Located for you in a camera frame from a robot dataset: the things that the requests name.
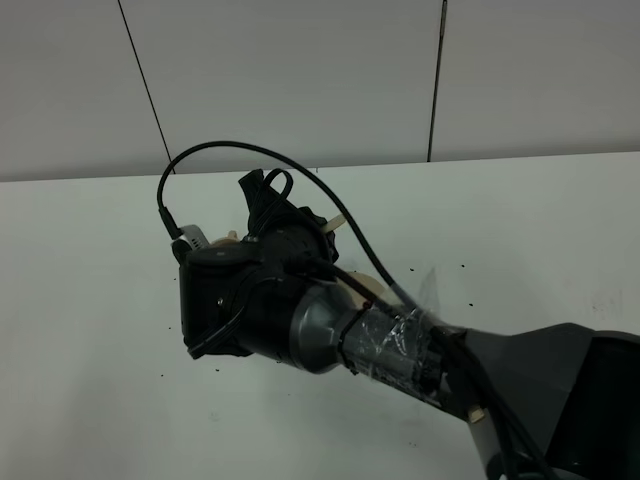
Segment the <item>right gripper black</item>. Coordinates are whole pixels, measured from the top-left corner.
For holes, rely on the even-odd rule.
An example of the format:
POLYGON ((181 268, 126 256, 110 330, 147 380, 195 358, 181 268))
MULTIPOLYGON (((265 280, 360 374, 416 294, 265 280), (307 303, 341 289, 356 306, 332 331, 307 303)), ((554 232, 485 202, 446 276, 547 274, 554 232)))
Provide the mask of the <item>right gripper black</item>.
POLYGON ((312 286, 287 266, 308 258, 335 263, 329 221, 288 201, 294 181, 284 169, 250 171, 239 180, 248 206, 247 234, 234 245, 190 252, 179 267, 181 328, 191 358, 260 354, 290 360, 294 312, 312 286), (272 182, 283 175, 276 191, 272 182), (299 224, 299 212, 307 224, 299 224))

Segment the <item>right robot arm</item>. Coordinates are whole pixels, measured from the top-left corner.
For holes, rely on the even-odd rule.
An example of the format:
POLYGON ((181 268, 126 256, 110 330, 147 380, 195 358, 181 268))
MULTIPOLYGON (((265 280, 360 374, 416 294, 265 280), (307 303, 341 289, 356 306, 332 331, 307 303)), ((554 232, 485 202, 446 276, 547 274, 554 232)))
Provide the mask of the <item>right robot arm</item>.
POLYGON ((397 285, 340 269, 335 220, 293 205, 273 175, 240 182, 242 239, 168 222, 193 358, 270 358, 365 375, 468 424, 490 479, 635 479, 639 339, 572 323, 515 335, 449 325, 397 285))

